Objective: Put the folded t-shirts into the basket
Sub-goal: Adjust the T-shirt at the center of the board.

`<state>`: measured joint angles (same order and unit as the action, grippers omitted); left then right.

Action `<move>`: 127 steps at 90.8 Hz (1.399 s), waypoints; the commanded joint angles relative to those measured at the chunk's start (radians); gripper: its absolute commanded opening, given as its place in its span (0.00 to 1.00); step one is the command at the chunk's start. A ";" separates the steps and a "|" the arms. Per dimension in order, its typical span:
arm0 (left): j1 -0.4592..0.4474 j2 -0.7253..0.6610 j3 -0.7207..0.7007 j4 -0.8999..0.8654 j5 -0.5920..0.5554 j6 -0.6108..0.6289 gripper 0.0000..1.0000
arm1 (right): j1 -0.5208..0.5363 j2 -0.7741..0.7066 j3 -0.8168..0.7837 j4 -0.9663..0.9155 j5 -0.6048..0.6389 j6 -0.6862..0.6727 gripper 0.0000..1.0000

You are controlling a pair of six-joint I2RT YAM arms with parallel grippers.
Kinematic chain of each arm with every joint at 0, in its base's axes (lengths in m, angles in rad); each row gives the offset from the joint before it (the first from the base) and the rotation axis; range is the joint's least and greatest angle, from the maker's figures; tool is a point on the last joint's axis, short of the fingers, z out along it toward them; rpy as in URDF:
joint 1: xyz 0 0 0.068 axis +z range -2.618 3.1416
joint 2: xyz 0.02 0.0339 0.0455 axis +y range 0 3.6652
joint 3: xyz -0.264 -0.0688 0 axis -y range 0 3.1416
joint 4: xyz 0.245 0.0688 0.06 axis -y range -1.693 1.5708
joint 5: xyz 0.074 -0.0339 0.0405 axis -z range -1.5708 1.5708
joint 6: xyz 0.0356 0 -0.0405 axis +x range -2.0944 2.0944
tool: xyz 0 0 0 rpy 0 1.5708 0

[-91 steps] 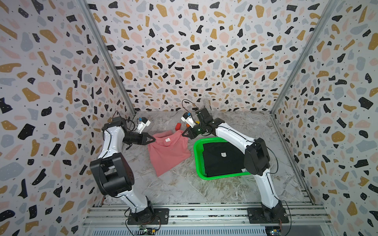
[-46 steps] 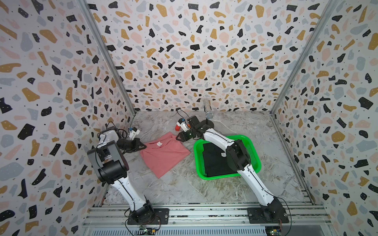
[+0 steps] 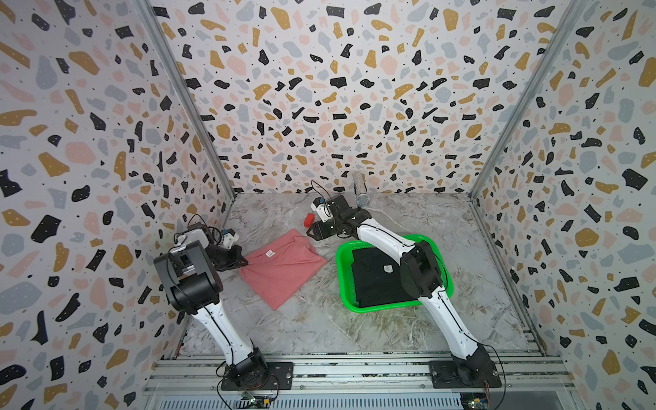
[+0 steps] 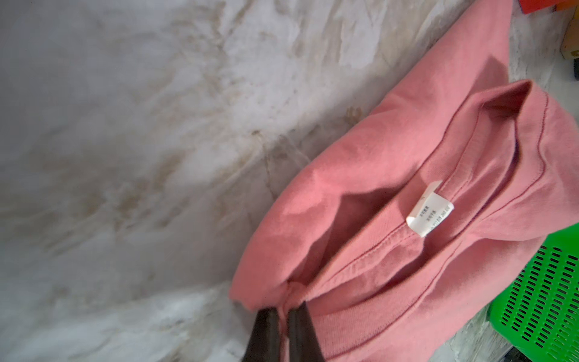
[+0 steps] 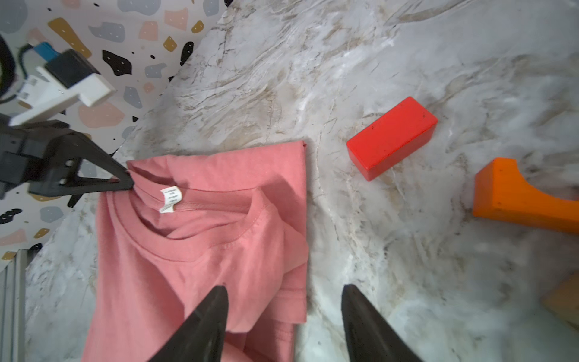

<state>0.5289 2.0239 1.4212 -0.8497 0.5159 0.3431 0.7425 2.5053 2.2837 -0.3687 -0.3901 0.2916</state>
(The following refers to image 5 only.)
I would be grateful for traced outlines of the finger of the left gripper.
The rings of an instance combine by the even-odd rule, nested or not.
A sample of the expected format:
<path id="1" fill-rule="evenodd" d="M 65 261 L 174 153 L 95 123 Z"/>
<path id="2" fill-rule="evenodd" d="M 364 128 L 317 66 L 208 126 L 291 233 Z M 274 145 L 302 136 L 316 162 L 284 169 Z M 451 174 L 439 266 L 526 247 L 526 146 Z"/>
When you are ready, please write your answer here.
<path id="1" fill-rule="evenodd" d="M 134 181 L 125 166 L 76 131 L 49 131 L 28 139 L 36 164 L 29 193 L 43 197 L 130 190 Z"/>

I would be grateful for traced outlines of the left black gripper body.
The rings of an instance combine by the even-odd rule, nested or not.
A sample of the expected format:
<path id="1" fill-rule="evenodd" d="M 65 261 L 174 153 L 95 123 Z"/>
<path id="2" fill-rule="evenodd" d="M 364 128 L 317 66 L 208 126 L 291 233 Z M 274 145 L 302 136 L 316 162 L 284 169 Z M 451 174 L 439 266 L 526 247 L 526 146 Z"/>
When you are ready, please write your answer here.
<path id="1" fill-rule="evenodd" d="M 47 198 L 70 195 L 65 185 L 49 175 L 56 161 L 57 170 L 66 170 L 66 160 L 57 152 L 62 137 L 71 134 L 69 124 L 59 120 L 10 126 L 11 118 L 1 115 L 1 198 L 18 186 L 28 183 L 29 192 Z"/>

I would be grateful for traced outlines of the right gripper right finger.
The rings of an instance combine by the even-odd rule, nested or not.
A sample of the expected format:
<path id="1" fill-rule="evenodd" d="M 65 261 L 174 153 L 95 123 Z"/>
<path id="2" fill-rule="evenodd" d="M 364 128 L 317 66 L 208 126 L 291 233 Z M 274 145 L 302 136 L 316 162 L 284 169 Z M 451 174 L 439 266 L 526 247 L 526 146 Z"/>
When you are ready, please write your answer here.
<path id="1" fill-rule="evenodd" d="M 351 361 L 422 362 L 355 285 L 344 286 L 341 307 Z"/>

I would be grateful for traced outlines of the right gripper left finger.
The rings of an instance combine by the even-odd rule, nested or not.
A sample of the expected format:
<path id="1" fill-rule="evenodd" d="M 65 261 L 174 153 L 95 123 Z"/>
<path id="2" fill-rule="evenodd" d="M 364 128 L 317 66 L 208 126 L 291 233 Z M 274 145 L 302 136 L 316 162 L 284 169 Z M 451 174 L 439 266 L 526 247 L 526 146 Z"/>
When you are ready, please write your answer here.
<path id="1" fill-rule="evenodd" d="M 149 361 L 220 361 L 228 311 L 226 288 L 215 286 Z"/>

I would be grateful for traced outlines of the pink t-shirt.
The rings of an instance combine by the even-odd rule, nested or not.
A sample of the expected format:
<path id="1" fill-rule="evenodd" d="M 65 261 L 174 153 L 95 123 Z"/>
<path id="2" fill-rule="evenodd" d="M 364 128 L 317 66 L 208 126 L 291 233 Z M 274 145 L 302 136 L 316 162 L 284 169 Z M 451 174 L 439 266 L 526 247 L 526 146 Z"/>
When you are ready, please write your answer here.
<path id="1" fill-rule="evenodd" d="M 307 319 L 306 144 L 128 163 L 96 209 L 96 309 L 85 361 L 153 357 L 216 286 L 224 361 L 291 361 Z"/>

